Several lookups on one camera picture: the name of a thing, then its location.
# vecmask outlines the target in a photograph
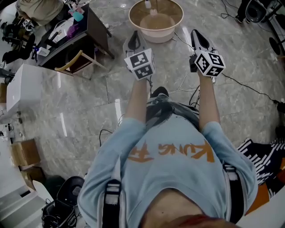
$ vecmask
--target striped fabric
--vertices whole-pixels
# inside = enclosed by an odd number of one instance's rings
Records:
[[[266,182],[269,197],[273,197],[284,186],[275,177],[280,171],[282,158],[285,157],[285,139],[278,138],[270,144],[259,144],[247,138],[237,149],[253,162],[258,185]]]

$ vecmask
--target desk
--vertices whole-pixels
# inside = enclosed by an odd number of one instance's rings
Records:
[[[42,66],[48,69],[54,70],[55,67],[62,67],[66,64],[66,54],[73,52],[78,53],[81,49],[83,52],[90,51],[90,44],[94,44],[102,52],[106,52],[111,58],[114,59],[113,53],[108,49],[107,35],[112,36],[107,30],[104,24],[96,16],[96,14],[90,9],[89,4],[82,7],[84,10],[83,19],[79,22],[74,20],[74,23],[78,23],[79,30],[73,38],[68,39],[64,37],[57,44],[58,47],[51,47],[48,56],[38,55],[38,66]],[[49,38],[53,32],[53,28],[49,30],[41,39],[39,47],[46,48],[45,41]]]

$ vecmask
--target buckle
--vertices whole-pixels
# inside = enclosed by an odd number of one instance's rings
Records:
[[[122,184],[120,181],[113,179],[107,182],[105,187],[104,203],[116,205],[119,203]]]

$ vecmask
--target beige bowl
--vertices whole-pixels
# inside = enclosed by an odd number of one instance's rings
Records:
[[[145,0],[136,3],[129,11],[131,23],[142,31],[146,40],[163,43],[174,36],[175,27],[183,19],[183,9],[172,0],[150,0],[151,9]]]

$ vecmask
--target white bottle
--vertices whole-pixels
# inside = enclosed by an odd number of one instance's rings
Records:
[[[151,1],[145,0],[145,1],[144,1],[144,4],[146,5],[146,8],[147,8],[147,9],[150,9],[150,8],[151,8]]]
[[[39,50],[37,51],[37,54],[42,56],[47,56],[49,52],[50,50],[40,47]]]

